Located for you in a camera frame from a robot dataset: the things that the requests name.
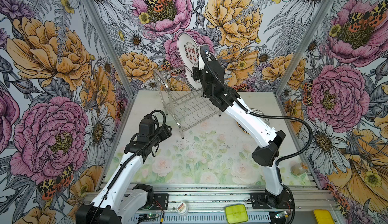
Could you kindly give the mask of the black striped rim plate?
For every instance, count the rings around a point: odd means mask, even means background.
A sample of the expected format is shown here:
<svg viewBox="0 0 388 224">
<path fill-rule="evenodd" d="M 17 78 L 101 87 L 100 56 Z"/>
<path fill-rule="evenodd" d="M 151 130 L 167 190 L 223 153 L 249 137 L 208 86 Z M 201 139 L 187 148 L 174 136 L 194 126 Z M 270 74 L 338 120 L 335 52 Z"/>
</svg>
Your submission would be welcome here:
<svg viewBox="0 0 388 224">
<path fill-rule="evenodd" d="M 254 114 L 257 114 L 257 115 L 264 115 L 266 116 L 266 114 L 256 108 L 250 108 L 251 110 L 251 113 L 254 113 Z M 243 123 L 241 122 L 237 122 L 237 125 L 239 126 L 239 128 L 245 132 L 246 134 L 249 134 L 250 131 L 248 129 L 254 129 L 255 127 L 262 127 L 264 126 L 265 124 L 267 126 L 270 126 L 270 121 L 268 118 L 263 118 L 263 117 L 256 117 L 252 114 L 249 114 L 249 119 L 248 120 L 245 120 L 243 121 Z"/>
</svg>

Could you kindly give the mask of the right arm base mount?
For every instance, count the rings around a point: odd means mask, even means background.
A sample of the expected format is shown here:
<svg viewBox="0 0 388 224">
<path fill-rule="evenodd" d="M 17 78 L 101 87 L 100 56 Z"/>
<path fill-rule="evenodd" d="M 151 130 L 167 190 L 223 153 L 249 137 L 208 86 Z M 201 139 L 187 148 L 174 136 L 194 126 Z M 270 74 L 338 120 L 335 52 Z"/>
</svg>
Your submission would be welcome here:
<svg viewBox="0 0 388 224">
<path fill-rule="evenodd" d="M 250 193 L 250 203 L 253 209 L 291 209 L 294 207 L 288 192 L 275 196 L 269 193 Z"/>
</svg>

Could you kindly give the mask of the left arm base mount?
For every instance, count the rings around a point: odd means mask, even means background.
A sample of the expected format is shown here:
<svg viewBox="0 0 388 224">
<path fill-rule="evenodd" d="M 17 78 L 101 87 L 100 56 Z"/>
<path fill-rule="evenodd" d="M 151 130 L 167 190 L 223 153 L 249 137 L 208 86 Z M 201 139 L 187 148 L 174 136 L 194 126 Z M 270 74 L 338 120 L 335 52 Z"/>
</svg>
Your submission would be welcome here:
<svg viewBox="0 0 388 224">
<path fill-rule="evenodd" d="M 169 194 L 155 193 L 154 200 L 149 210 L 167 210 L 169 204 Z"/>
</svg>

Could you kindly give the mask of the red floral pattern plate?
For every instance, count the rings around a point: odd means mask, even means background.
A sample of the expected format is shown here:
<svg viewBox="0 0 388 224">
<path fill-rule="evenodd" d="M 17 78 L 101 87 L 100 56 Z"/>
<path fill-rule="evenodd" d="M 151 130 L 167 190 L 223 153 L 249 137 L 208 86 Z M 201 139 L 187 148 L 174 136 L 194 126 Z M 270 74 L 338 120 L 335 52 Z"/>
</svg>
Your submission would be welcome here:
<svg viewBox="0 0 388 224">
<path fill-rule="evenodd" d="M 185 68 L 193 72 L 198 67 L 200 50 L 196 41 L 187 33 L 181 33 L 177 39 L 178 53 Z"/>
</svg>

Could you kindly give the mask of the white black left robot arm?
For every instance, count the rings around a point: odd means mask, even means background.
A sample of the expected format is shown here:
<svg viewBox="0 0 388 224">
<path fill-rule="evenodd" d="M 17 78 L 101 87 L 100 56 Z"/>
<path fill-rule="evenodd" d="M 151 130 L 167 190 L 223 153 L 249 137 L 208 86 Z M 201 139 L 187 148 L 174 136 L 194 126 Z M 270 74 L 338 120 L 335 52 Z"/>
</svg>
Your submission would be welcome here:
<svg viewBox="0 0 388 224">
<path fill-rule="evenodd" d="M 144 116 L 139 123 L 138 133 L 126 145 L 113 176 L 90 204 L 83 204 L 78 209 L 75 222 L 126 224 L 138 210 L 153 207 L 161 211 L 163 218 L 165 208 L 155 199 L 151 185 L 137 184 L 128 196 L 125 193 L 147 157 L 155 157 L 160 143 L 171 135 L 172 128 L 166 124 L 166 114 L 163 111 L 153 110 Z"/>
</svg>

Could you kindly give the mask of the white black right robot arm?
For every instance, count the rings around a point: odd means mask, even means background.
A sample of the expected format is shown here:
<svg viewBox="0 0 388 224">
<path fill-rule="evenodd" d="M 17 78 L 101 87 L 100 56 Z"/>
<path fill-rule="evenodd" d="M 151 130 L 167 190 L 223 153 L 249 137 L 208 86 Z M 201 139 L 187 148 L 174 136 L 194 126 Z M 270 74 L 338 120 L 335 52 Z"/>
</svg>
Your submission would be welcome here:
<svg viewBox="0 0 388 224">
<path fill-rule="evenodd" d="M 253 160 L 262 166 L 265 178 L 266 195 L 279 200 L 285 193 L 276 160 L 286 134 L 276 131 L 255 114 L 231 87 L 223 82 L 223 68 L 218 61 L 199 60 L 199 66 L 193 68 L 193 78 L 199 80 L 203 96 L 213 106 L 236 120 L 254 139 L 257 144 L 252 153 Z"/>
</svg>

